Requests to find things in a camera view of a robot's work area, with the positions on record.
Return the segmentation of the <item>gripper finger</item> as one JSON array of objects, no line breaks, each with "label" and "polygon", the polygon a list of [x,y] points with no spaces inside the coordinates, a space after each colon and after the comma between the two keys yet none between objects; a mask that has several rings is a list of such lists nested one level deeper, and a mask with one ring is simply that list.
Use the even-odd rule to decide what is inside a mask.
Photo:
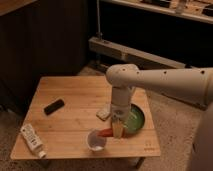
[{"label": "gripper finger", "polygon": [[121,122],[117,122],[115,124],[115,137],[121,138],[123,136],[123,132],[124,132],[123,124]]},{"label": "gripper finger", "polygon": [[112,131],[114,132],[114,122],[111,122],[111,128],[112,128]]}]

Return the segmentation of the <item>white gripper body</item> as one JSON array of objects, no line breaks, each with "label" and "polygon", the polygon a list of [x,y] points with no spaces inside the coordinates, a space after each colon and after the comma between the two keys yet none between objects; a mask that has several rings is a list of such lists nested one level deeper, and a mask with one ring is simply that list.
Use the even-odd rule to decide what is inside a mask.
[{"label": "white gripper body", "polygon": [[130,114],[130,106],[110,105],[110,113],[113,121],[125,122]]}]

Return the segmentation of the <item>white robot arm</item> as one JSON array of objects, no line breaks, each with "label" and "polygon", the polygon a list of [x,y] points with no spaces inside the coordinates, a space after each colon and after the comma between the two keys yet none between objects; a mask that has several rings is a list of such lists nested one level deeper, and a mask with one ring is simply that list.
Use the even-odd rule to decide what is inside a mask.
[{"label": "white robot arm", "polygon": [[122,121],[136,87],[205,106],[187,171],[213,171],[213,67],[140,70],[135,64],[117,64],[107,69],[106,80],[112,86],[110,113]]}]

